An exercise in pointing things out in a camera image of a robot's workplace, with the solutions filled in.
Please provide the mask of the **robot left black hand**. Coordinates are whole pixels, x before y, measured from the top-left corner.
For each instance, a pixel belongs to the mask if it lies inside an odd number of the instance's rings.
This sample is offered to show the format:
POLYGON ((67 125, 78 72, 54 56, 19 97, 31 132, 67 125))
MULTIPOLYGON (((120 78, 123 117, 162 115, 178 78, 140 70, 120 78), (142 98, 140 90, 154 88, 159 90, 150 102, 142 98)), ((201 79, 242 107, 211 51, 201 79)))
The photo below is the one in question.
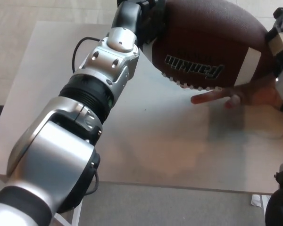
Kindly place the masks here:
POLYGON ((142 47, 164 31, 165 8, 165 0, 118 0, 111 27, 129 29, 137 37, 137 46, 142 47))

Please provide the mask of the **person's bare hand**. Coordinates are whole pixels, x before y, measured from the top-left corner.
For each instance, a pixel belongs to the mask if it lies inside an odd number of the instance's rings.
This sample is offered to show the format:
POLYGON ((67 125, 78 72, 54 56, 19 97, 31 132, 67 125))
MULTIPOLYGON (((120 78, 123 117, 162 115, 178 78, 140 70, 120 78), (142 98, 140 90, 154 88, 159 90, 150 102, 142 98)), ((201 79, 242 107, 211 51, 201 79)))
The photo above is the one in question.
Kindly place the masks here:
POLYGON ((191 97, 192 104, 202 104, 222 98, 228 98, 225 108, 232 109, 241 105, 269 105, 276 110, 283 109, 283 100, 275 88, 275 77, 265 76, 247 84, 213 90, 191 97))

